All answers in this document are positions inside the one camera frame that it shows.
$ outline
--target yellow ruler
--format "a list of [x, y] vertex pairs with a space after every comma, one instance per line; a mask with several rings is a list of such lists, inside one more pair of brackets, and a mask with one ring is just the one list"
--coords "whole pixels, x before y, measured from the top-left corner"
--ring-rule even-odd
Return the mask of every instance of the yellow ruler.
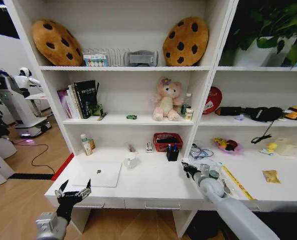
[[249, 194], [249, 192], [243, 187], [242, 184], [240, 184], [240, 182], [235, 178], [235, 176], [228, 170], [228, 168], [226, 166], [222, 166], [222, 168], [224, 169], [224, 171], [227, 173], [227, 175], [229, 175], [230, 179], [233, 180], [233, 182], [241, 189], [241, 191], [244, 193], [244, 195], [249, 199], [249, 200], [256, 200], [255, 198], [253, 198], [251, 196], [251, 194]]

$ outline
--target wooden floor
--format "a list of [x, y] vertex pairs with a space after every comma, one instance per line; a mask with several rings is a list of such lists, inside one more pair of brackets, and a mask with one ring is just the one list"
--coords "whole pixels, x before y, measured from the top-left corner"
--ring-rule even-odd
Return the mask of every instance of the wooden floor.
[[[33, 141], [21, 144], [48, 144], [49, 149], [36, 159], [36, 164], [48, 164], [55, 171], [69, 156], [54, 117], [49, 118], [52, 129]], [[22, 141], [11, 129], [10, 138]], [[51, 174], [47, 167], [31, 166], [33, 157], [44, 146], [16, 146], [17, 153], [6, 162], [17, 173]], [[56, 209], [44, 197], [53, 182], [50, 180], [9, 179], [0, 185], [0, 240], [33, 240], [37, 234], [35, 220], [42, 212]], [[174, 220], [171, 211], [131, 209], [92, 210], [83, 235], [69, 225], [66, 240], [175, 240]]]

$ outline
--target snack packet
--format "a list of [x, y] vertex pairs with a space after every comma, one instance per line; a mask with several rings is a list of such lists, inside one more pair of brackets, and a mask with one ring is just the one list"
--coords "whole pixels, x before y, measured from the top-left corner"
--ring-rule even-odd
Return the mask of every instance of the snack packet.
[[268, 183], [280, 184], [278, 179], [278, 172], [276, 170], [262, 171], [263, 175]]

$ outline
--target black book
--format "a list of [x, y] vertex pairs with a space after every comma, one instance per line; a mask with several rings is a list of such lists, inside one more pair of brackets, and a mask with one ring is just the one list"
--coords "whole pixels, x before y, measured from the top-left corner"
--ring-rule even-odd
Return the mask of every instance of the black book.
[[91, 109], [98, 104], [95, 80], [74, 82], [74, 88], [83, 118], [88, 119], [92, 114]]

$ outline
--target white cup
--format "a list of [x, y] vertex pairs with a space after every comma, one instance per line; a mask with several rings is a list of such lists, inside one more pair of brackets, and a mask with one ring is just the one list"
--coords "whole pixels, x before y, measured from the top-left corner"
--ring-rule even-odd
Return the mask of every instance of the white cup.
[[137, 165], [137, 155], [135, 154], [135, 152], [128, 152], [125, 155], [125, 166], [128, 169], [133, 169], [135, 168]]

